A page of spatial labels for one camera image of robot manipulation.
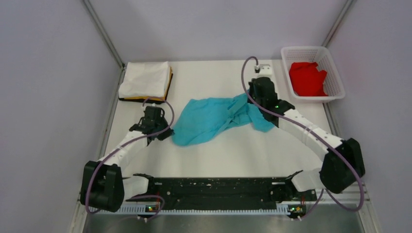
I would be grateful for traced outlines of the teal t shirt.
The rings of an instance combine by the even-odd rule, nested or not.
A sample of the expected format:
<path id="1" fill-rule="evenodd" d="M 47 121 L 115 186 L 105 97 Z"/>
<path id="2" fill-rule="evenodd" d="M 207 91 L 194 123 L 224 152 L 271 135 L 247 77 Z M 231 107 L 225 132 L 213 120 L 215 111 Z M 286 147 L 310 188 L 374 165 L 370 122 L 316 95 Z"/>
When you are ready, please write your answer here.
<path id="1" fill-rule="evenodd" d="M 226 130 L 247 124 L 264 133 L 275 127 L 258 107 L 247 101 L 246 94 L 232 98 L 191 99 L 174 125 L 173 143 L 181 147 L 206 143 Z"/>

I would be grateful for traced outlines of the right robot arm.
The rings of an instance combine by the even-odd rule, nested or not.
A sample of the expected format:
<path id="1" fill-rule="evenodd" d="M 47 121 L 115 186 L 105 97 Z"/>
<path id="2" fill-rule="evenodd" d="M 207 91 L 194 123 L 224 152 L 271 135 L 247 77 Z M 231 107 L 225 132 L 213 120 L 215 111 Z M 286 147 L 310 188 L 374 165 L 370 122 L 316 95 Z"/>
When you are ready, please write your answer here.
<path id="1" fill-rule="evenodd" d="M 275 85 L 268 77 L 254 78 L 249 82 L 249 103 L 256 102 L 262 108 L 265 120 L 288 132 L 311 149 L 321 160 L 321 168 L 300 171 L 292 175 L 292 182 L 285 186 L 285 194 L 298 200 L 305 191 L 325 188 L 338 194 L 357 181 L 345 158 L 361 178 L 365 175 L 360 144 L 334 136 L 316 126 L 300 114 L 286 100 L 279 99 Z"/>

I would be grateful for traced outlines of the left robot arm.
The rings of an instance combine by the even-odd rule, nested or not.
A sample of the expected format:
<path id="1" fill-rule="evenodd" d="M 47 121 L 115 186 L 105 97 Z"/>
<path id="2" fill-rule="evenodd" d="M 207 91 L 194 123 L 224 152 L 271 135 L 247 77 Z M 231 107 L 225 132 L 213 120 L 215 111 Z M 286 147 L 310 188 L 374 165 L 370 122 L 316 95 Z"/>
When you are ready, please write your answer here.
<path id="1" fill-rule="evenodd" d="M 133 158 L 154 140 L 164 140 L 173 134 L 161 107 L 146 106 L 144 115 L 132 125 L 124 139 L 98 161 L 84 166 L 80 202 L 89 214 L 100 210 L 116 212 L 125 200 L 139 195 L 143 200 L 154 198 L 156 188 L 150 176 L 125 176 Z"/>

